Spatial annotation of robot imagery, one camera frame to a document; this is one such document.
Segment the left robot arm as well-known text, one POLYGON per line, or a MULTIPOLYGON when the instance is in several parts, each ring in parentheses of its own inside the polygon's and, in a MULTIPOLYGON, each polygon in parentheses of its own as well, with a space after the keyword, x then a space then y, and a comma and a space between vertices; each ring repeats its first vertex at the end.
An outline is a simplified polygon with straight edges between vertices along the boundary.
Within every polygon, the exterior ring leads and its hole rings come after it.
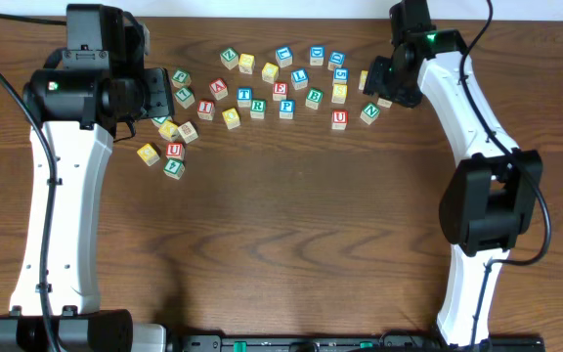
POLYGON ((67 41, 15 101, 30 126, 33 186, 22 269, 0 315, 0 351, 176 350, 158 324, 105 310, 97 230, 117 126, 173 114, 164 68, 148 68, 147 28, 121 9, 71 4, 67 41))

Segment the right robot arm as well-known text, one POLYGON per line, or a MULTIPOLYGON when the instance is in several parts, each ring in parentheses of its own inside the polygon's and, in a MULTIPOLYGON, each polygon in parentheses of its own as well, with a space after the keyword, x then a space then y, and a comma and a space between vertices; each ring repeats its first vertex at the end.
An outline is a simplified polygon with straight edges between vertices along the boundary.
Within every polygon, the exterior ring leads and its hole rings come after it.
POLYGON ((455 173, 439 205, 451 245, 446 295, 431 337, 400 334, 381 351, 542 351, 535 336, 492 337, 488 321, 499 271, 539 262, 551 239, 540 189, 542 161, 505 132, 475 78, 456 29, 440 30, 424 1, 390 9, 394 51, 370 65, 364 88, 406 108, 428 100, 447 136, 455 173))

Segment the green N block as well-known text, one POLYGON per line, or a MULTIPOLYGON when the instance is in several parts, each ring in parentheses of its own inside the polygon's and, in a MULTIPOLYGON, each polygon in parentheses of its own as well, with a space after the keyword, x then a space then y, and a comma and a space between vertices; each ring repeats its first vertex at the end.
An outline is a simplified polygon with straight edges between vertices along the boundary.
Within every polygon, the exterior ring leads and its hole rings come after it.
POLYGON ((360 119, 367 125, 373 124, 380 114, 380 108, 374 103, 366 104, 360 115, 360 119))

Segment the red E block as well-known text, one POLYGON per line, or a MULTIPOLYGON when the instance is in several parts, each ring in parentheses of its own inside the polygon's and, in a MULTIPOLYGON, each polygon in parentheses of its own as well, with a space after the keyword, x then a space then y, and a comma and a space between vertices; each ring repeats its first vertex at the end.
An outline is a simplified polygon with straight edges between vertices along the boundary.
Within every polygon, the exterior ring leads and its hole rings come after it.
POLYGON ((282 101, 287 99, 288 85, 284 82, 275 82, 273 84, 273 100, 282 101))

